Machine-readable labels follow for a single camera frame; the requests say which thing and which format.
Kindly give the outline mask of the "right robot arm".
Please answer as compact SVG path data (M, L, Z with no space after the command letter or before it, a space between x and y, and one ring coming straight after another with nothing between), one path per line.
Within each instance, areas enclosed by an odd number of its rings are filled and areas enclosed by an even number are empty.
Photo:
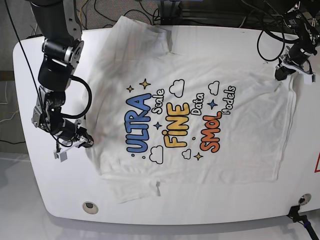
M92 136L81 126L92 104L92 91L83 79L74 75L84 47L82 25L74 0L32 0L30 6L44 36L38 97L31 120L36 128L53 136L54 157L63 162L71 148L94 145ZM85 109L76 115L62 113L66 89L72 81L83 84L88 94Z

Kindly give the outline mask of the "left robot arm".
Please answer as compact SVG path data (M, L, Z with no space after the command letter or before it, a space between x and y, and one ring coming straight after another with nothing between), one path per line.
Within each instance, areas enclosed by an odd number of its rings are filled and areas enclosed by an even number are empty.
M281 51L267 62L278 61L275 78L282 81L288 75L303 75L305 84L316 81L310 56L317 55L320 46L320 2L318 0L265 0L260 12L261 33L282 42Z

